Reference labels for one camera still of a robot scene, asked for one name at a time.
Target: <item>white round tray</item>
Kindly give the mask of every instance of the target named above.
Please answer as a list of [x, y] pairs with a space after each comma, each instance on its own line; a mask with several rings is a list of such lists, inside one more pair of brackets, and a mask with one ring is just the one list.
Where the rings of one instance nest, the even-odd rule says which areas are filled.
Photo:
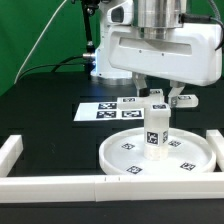
[[168, 158], [152, 161], [144, 157], [144, 128], [119, 132], [100, 146], [100, 166], [106, 174], [126, 175], [214, 171], [216, 155], [204, 138], [170, 128], [168, 144]]

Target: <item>printed marker sheet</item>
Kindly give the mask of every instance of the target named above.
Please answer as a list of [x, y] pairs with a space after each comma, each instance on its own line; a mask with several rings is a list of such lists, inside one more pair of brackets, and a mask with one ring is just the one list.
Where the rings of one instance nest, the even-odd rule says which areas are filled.
[[135, 120], [144, 118], [144, 109], [120, 110], [115, 102], [80, 103], [74, 121]]

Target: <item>white block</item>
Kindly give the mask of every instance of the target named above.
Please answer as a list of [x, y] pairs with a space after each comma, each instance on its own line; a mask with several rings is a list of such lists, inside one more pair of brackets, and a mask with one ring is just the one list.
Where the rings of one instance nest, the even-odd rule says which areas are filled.
[[11, 135], [0, 149], [0, 177], [6, 177], [23, 151], [21, 135]]

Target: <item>black tabletop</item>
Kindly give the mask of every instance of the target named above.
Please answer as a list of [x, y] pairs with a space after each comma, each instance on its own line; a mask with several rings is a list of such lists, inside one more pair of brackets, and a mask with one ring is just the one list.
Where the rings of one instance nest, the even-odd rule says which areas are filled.
[[[170, 87], [148, 78], [150, 88]], [[171, 127], [205, 136], [224, 128], [224, 81], [208, 87], [187, 86], [200, 105], [172, 109]], [[79, 103], [113, 102], [136, 96], [134, 85], [93, 83], [84, 73], [32, 74], [0, 97], [0, 143], [21, 134], [24, 151], [10, 177], [100, 175], [98, 149], [110, 135], [142, 127], [143, 120], [74, 122]], [[0, 223], [223, 223], [224, 200], [1, 204]]]

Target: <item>green backdrop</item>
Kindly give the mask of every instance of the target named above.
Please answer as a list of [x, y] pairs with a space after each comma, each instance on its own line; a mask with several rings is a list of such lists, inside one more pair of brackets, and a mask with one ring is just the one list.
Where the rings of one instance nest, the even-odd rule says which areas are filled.
[[[20, 66], [62, 1], [0, 0], [0, 95], [13, 85]], [[223, 0], [216, 2], [224, 17]], [[189, 9], [193, 13], [212, 14], [207, 0], [190, 0]], [[83, 26], [80, 1], [73, 5], [68, 0], [25, 69], [40, 64], [57, 63], [69, 56], [85, 52]], [[94, 42], [98, 44], [98, 15], [91, 18], [91, 26]], [[50, 71], [50, 68], [38, 71]]]

